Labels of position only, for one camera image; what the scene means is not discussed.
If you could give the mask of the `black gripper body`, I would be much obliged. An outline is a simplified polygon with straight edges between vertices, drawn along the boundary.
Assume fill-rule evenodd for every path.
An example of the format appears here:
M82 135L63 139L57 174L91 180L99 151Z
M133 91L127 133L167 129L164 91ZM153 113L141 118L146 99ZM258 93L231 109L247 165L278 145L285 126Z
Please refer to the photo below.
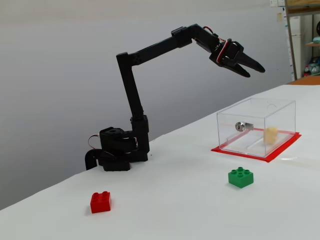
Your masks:
M230 59L238 63L237 56L241 53L243 47L235 41L227 39L211 53L209 59L219 67L224 67L224 59Z

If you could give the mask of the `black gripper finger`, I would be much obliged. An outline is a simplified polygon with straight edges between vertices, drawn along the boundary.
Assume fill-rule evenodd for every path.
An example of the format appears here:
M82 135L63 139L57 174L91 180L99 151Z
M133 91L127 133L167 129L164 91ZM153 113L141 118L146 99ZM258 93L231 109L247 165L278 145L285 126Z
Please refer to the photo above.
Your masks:
M243 67L241 67L238 63L236 63L234 60L230 60L228 58L225 58L223 60L223 67L242 76L242 77L245 77L245 78L251 77L251 75Z
M237 62L238 64L251 68L257 72L260 72L260 73L265 72L265 68L259 62L249 57L245 53L240 53L237 56Z

